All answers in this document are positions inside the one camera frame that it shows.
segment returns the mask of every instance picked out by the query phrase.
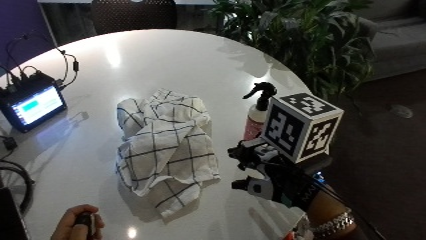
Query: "human hand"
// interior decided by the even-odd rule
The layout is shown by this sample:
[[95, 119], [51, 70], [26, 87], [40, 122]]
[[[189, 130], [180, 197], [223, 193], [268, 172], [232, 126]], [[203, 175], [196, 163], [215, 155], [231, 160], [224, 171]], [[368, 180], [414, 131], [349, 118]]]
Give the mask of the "human hand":
[[96, 233], [92, 239], [103, 239], [100, 229], [104, 228], [106, 224], [100, 215], [95, 214], [98, 211], [99, 208], [88, 204], [70, 208], [59, 221], [51, 240], [87, 240], [90, 231], [88, 227], [84, 224], [75, 225], [78, 216], [83, 212], [91, 212], [95, 215]]

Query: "finger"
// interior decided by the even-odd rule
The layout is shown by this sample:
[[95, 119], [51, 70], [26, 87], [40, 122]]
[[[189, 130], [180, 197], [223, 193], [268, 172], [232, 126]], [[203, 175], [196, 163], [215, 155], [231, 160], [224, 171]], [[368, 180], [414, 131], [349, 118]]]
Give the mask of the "finger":
[[102, 218], [102, 216], [99, 214], [94, 214], [95, 215], [95, 226], [96, 228], [104, 228], [106, 227], [106, 223], [104, 220]]
[[103, 239], [103, 230], [100, 228], [96, 229], [96, 233], [94, 235], [94, 239], [96, 239], [96, 240]]
[[72, 228], [70, 240], [87, 240], [90, 228], [84, 224], [76, 224]]
[[102, 228], [106, 227], [106, 223], [99, 214], [95, 214], [95, 226], [96, 226], [96, 233], [95, 233], [94, 239], [103, 239]]
[[99, 211], [99, 208], [90, 204], [75, 206], [67, 210], [62, 220], [59, 221], [58, 226], [71, 227], [75, 224], [79, 214], [82, 214], [83, 212], [96, 213], [98, 211]]

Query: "chair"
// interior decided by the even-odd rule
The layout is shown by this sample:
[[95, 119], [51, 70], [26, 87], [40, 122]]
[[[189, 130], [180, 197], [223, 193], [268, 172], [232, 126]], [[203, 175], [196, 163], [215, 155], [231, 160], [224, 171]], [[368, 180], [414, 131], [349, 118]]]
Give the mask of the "chair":
[[99, 35], [140, 29], [176, 29], [176, 3], [173, 0], [94, 0], [92, 20]]

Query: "white checkered cloth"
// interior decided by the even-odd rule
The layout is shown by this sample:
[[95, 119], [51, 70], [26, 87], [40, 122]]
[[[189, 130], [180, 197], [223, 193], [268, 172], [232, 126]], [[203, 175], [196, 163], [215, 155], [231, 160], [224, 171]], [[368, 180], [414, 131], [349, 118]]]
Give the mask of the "white checkered cloth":
[[204, 181], [220, 179], [212, 139], [203, 130], [211, 124], [207, 108], [200, 98], [160, 89], [148, 100], [120, 102], [118, 119], [126, 140], [118, 173], [168, 217], [199, 198]]

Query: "wristwatch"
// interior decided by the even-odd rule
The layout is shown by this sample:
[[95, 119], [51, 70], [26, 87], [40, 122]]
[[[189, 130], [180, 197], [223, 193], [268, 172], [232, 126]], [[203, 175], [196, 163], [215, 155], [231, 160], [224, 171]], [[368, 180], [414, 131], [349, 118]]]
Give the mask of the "wristwatch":
[[315, 239], [324, 239], [355, 224], [355, 217], [351, 212], [352, 210], [348, 208], [348, 211], [339, 215], [329, 222], [321, 224], [316, 228], [312, 228], [311, 230], [315, 234]]

